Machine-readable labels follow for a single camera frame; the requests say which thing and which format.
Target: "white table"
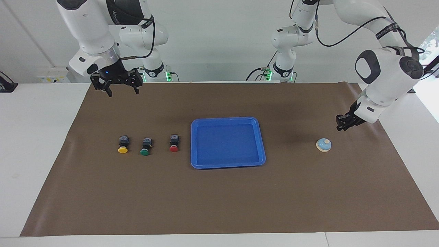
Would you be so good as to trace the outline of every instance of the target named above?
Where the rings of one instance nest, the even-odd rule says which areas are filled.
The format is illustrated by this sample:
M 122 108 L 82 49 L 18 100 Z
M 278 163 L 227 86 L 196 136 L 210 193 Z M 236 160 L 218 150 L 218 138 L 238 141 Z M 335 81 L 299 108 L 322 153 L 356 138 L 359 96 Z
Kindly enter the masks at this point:
M 0 94 L 0 246 L 436 247 L 439 243 L 439 231 L 19 238 L 88 87 L 21 84 L 12 94 Z M 439 218 L 439 123 L 414 94 L 398 100 L 380 120 Z

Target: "blue plastic tray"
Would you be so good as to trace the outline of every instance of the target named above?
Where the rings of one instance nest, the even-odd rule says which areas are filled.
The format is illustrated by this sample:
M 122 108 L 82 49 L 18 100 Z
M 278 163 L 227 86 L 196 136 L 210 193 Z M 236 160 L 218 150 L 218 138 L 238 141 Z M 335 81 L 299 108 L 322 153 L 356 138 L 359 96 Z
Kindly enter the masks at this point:
M 197 169 L 253 167 L 266 161 L 254 117 L 197 119 L 192 123 L 191 163 Z

